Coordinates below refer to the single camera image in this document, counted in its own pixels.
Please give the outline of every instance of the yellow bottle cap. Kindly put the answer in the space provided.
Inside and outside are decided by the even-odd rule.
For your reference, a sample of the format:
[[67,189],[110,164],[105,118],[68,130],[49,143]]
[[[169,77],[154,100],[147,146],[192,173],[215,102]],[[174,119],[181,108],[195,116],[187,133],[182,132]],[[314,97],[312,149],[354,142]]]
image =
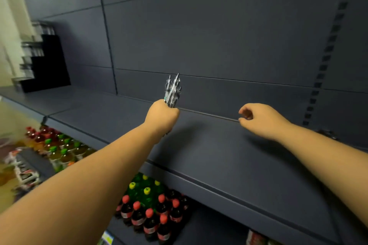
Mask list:
[[150,187],[144,188],[143,192],[145,195],[149,195],[151,192],[151,188]]

